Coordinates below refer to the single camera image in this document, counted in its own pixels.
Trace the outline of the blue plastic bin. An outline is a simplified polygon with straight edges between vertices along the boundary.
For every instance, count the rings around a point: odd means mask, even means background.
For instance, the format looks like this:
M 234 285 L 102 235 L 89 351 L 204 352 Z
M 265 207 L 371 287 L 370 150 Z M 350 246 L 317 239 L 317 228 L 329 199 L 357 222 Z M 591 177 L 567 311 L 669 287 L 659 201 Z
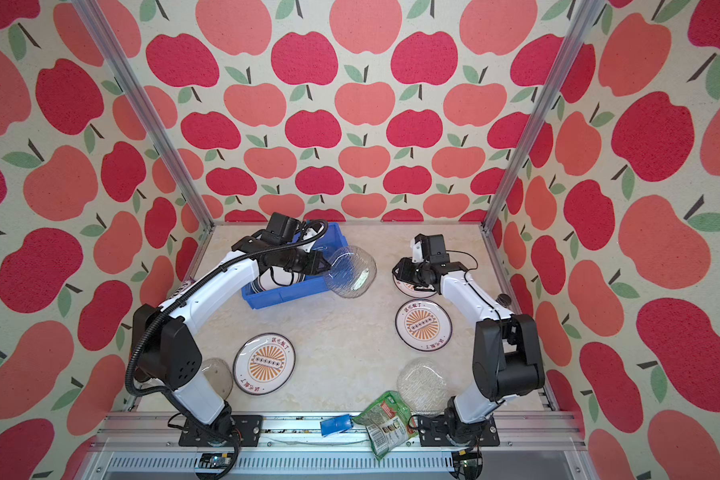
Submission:
M 327 232 L 310 245 L 311 252 L 321 252 L 325 260 L 348 242 L 338 223 L 330 222 Z M 252 309 L 263 309 L 304 297 L 327 292 L 329 288 L 321 275 L 285 272 L 272 268 L 245 285 L 242 298 Z

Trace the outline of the green rimmed white plate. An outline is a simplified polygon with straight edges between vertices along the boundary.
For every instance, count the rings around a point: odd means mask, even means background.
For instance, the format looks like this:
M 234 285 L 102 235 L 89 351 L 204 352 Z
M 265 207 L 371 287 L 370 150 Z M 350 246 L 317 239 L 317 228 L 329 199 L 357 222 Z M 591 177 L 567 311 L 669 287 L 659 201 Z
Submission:
M 253 283 L 258 292 L 270 291 L 277 288 L 289 287 L 302 282 L 305 275 L 302 273 L 286 271 L 282 267 L 269 267 Z

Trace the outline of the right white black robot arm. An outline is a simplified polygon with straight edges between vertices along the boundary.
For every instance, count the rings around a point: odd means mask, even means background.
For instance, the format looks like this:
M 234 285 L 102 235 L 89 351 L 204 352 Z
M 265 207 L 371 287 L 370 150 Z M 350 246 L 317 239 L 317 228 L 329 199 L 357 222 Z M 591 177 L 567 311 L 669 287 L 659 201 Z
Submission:
M 415 287 L 432 287 L 474 324 L 473 382 L 449 399 L 443 414 L 450 443 L 473 446 L 495 410 L 545 385 L 536 322 L 489 296 L 460 262 L 416 262 L 404 257 L 392 274 Z

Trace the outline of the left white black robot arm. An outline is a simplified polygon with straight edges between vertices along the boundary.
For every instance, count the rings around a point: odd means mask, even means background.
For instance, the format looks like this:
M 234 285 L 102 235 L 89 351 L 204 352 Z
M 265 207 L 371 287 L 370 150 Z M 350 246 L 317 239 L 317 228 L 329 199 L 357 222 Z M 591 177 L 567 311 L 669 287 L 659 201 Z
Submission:
M 133 321 L 140 338 L 131 348 L 124 380 L 128 393 L 159 393 L 205 433 L 231 440 L 231 409 L 200 372 L 203 357 L 195 335 L 219 307 L 269 267 L 305 275 L 328 270 L 322 253 L 311 251 L 319 237 L 312 228 L 290 244 L 264 231 L 246 236 L 180 293 L 158 307 L 140 307 Z

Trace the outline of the far right orange sunburst plate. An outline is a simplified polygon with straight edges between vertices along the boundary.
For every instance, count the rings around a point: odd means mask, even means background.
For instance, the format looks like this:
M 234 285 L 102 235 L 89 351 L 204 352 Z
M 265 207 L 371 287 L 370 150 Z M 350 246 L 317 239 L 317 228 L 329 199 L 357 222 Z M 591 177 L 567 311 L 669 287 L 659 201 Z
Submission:
M 392 275 L 396 288 L 403 294 L 412 298 L 431 298 L 437 294 L 437 291 L 432 288 L 417 288 L 415 285 L 403 282 L 399 280 L 395 275 Z

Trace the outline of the orange sunburst plate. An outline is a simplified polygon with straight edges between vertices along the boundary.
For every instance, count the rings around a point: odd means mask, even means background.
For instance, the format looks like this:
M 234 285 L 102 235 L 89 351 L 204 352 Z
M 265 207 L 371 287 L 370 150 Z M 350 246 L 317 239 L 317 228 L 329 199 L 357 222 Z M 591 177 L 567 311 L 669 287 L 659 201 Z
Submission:
M 432 288 L 417 288 L 415 285 L 403 282 L 399 280 L 395 275 L 392 275 L 396 288 L 403 294 L 412 298 L 431 298 L 437 294 L 437 291 Z
M 248 340 L 233 364 L 233 380 L 243 392 L 262 396 L 280 389 L 292 376 L 296 352 L 292 342 L 276 333 Z
M 413 299 L 404 303 L 395 316 L 399 338 L 418 352 L 435 352 L 444 348 L 453 334 L 452 321 L 436 302 Z

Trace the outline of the near right orange sunburst plate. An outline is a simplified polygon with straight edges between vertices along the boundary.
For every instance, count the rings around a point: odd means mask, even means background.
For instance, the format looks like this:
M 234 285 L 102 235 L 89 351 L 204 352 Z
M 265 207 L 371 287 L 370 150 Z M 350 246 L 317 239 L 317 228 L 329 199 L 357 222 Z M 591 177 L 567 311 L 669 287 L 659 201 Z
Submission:
M 413 299 L 404 303 L 395 316 L 399 338 L 418 352 L 435 352 L 444 348 L 453 334 L 452 321 L 436 302 Z

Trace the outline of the small dark spice jar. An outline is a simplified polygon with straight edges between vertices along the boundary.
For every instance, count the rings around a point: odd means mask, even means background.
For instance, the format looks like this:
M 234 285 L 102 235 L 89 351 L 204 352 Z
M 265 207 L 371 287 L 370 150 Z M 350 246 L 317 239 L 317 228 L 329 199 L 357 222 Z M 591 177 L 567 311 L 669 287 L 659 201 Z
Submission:
M 512 304 L 512 298 L 506 293 L 500 293 L 496 297 L 496 301 L 498 304 L 500 304 L 501 306 L 503 306 L 505 308 L 509 308 Z

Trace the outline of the right clear textured glass plate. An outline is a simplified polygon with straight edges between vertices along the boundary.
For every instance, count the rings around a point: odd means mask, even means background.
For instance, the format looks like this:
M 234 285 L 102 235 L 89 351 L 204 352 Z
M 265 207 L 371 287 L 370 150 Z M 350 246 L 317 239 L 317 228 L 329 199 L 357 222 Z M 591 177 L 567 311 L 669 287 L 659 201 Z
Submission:
M 425 358 L 414 359 L 402 369 L 397 391 L 413 413 L 430 416 L 441 414 L 451 396 L 439 365 Z

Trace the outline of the green snack packet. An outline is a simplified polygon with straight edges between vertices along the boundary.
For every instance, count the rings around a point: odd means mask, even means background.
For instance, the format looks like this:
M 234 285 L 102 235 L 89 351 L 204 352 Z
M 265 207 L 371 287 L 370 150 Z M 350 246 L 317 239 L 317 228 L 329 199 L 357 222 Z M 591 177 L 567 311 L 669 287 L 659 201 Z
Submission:
M 411 409 L 400 393 L 389 390 L 360 414 L 352 416 L 352 421 L 354 425 L 365 428 L 373 455 L 381 461 L 391 450 L 415 435 L 410 426 L 411 417 Z

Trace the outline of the small blue packet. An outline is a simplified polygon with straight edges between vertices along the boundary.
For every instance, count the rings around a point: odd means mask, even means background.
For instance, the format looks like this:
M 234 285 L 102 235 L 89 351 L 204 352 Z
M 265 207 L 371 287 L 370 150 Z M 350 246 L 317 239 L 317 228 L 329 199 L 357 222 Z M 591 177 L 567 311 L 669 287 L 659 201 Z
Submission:
M 353 428 L 353 419 L 350 414 L 343 414 L 324 419 L 320 422 L 320 433 L 323 437 L 344 433 Z

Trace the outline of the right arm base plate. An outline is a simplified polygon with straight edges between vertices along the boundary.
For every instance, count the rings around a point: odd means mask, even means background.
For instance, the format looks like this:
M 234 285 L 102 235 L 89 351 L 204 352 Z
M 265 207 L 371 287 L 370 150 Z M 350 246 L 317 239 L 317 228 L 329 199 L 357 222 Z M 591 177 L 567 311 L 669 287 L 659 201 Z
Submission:
M 430 417 L 415 414 L 408 422 L 424 447 L 497 447 L 500 445 L 498 430 L 492 417 L 477 422 L 463 423 L 454 413 Z

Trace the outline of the aluminium frame post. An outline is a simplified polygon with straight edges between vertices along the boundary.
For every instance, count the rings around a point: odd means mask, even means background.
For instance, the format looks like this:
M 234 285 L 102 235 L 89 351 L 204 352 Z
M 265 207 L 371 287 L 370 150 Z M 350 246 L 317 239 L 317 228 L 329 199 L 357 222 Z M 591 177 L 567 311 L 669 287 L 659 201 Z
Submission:
M 120 82 L 124 94 L 144 126 L 153 146 L 164 160 L 167 169 L 176 181 L 178 189 L 192 209 L 204 233 L 212 233 L 214 220 L 197 191 L 193 179 L 180 154 L 170 140 L 157 110 L 139 82 L 121 48 L 114 30 L 97 1 L 72 1 L 83 24 L 107 61 L 113 76 Z
M 576 4 L 578 5 L 578 9 L 574 12 L 571 24 L 566 35 L 563 37 L 561 47 L 551 66 L 547 79 L 540 90 L 537 100 L 534 102 L 533 110 L 529 115 L 518 146 L 513 150 L 509 158 L 504 176 L 497 192 L 492 197 L 486 218 L 481 224 L 480 231 L 484 237 L 489 236 L 495 221 L 499 217 L 501 209 L 505 206 L 521 167 L 529 158 L 530 150 L 535 144 L 541 128 L 546 121 L 548 112 L 552 110 L 555 102 L 562 98 L 562 85 L 584 41 L 587 39 L 600 9 L 605 6 L 606 2 L 602 0 L 591 0 L 577 1 Z

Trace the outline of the aluminium front rail base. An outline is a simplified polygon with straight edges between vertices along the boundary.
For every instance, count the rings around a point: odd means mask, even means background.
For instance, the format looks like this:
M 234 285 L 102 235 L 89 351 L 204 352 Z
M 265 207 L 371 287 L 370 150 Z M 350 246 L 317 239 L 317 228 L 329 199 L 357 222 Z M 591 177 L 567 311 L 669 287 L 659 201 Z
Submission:
M 419 437 L 375 458 L 362 427 L 324 437 L 328 412 L 255 413 L 246 445 L 188 446 L 164 412 L 114 413 L 85 445 L 74 479 L 595 479 L 570 414 L 496 413 L 475 450 L 424 446 Z

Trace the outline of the left aluminium frame post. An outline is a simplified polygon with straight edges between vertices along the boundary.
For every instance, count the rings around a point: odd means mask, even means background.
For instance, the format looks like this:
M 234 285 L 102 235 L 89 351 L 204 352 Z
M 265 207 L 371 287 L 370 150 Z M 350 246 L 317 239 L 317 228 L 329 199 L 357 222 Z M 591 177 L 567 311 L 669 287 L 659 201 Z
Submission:
M 121 48 L 114 30 L 97 1 L 72 1 L 83 24 L 107 61 L 113 76 L 120 82 L 124 94 L 144 126 L 153 146 L 164 160 L 167 169 L 176 181 L 178 189 L 192 209 L 204 233 L 212 233 L 214 220 L 197 191 L 193 179 L 180 154 L 170 140 L 157 110 L 139 82 Z

